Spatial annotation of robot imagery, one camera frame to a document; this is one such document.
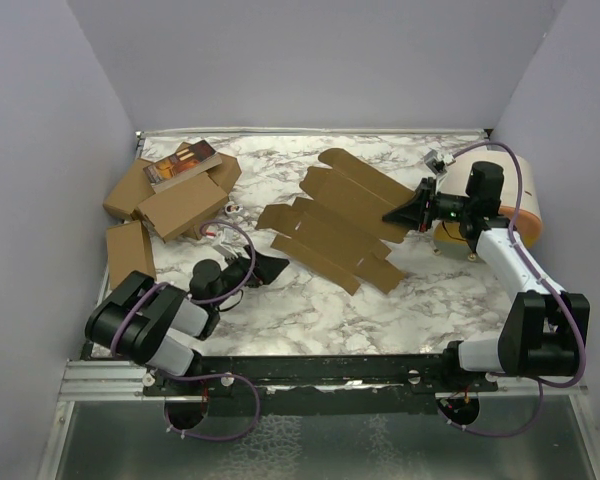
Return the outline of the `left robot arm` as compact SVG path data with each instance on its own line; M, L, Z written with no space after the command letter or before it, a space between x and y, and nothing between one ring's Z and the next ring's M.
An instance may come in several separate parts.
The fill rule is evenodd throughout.
M197 262L187 291L132 271L92 312L86 339L113 355L166 372L166 382L179 394L194 392L201 380L195 365L201 355L169 337L168 331L207 339L226 311L224 301L241 296L245 287L271 284L289 265L287 259L250 246L244 251L227 258L224 267L212 259Z

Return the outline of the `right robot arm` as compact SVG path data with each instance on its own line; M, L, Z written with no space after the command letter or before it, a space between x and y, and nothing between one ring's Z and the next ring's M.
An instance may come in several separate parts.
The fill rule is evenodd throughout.
M478 161L462 195L438 190L433 178L421 180L414 196L383 215L386 223L421 232L433 222L456 221L472 253L494 272L512 301L501 332L492 338L454 346L455 357L439 367L441 383L461 391L476 372L533 377L548 383L565 377L577 383L586 366L585 336L590 304L553 281L530 256L513 223L500 214L504 170Z

